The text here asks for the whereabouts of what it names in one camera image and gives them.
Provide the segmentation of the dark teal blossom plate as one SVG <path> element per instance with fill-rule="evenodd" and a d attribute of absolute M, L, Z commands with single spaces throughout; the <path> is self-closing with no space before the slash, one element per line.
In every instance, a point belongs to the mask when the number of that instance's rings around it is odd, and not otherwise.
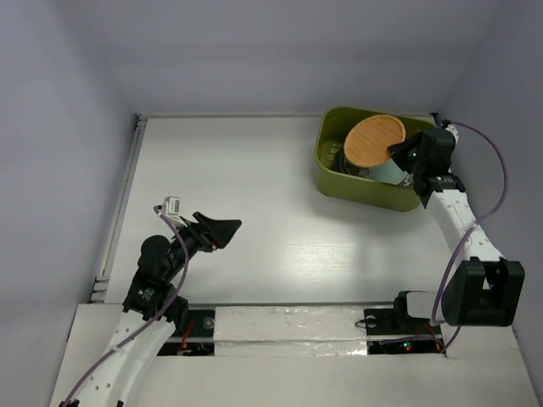
<path fill-rule="evenodd" d="M 345 173 L 344 168 L 344 154 L 342 151 L 338 151 L 334 157 L 332 170 L 338 173 Z"/>

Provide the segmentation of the mint green flower plate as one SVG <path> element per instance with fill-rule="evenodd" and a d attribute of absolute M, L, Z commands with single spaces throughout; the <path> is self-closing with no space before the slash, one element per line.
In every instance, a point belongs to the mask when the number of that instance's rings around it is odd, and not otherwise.
<path fill-rule="evenodd" d="M 398 182 L 405 173 L 398 168 L 392 159 L 372 167 L 357 166 L 352 164 L 348 159 L 344 159 L 344 168 L 348 175 L 396 186 L 398 186 Z"/>

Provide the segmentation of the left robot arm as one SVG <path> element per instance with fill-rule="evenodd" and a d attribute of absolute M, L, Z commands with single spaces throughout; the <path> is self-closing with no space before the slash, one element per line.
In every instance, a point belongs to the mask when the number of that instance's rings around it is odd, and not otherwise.
<path fill-rule="evenodd" d="M 188 326 L 188 301 L 180 294 L 195 254 L 224 249 L 241 220 L 214 220 L 199 212 L 188 220 L 164 205 L 155 213 L 171 229 L 171 238 L 153 235 L 140 248 L 117 325 L 104 353 L 74 384 L 63 406 L 127 406 L 152 360 L 172 336 Z"/>

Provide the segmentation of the blue floral rim plate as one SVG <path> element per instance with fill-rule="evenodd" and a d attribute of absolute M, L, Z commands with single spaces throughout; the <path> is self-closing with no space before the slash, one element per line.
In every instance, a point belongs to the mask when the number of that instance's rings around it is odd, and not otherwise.
<path fill-rule="evenodd" d="M 405 172 L 402 179 L 398 182 L 398 186 L 409 187 L 412 185 L 412 183 L 413 183 L 413 175 Z"/>

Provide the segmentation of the orange woven pattern plate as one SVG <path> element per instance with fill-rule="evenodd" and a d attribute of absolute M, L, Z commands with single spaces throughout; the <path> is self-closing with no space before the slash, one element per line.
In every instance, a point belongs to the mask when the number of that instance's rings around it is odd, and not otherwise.
<path fill-rule="evenodd" d="M 381 165 L 388 147 L 406 140 L 406 128 L 395 116 L 377 114 L 355 125 L 344 141 L 344 156 L 358 167 Z"/>

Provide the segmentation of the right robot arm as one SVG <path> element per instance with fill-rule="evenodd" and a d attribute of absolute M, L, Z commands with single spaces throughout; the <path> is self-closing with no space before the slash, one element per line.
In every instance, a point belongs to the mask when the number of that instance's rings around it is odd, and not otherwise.
<path fill-rule="evenodd" d="M 432 215 L 451 250 L 430 310 L 434 325 L 510 326 L 525 278 L 482 227 L 497 212 L 475 216 L 467 189 L 451 170 L 457 136 L 453 127 L 433 127 L 388 148 L 390 158 L 411 175 L 416 195 Z"/>

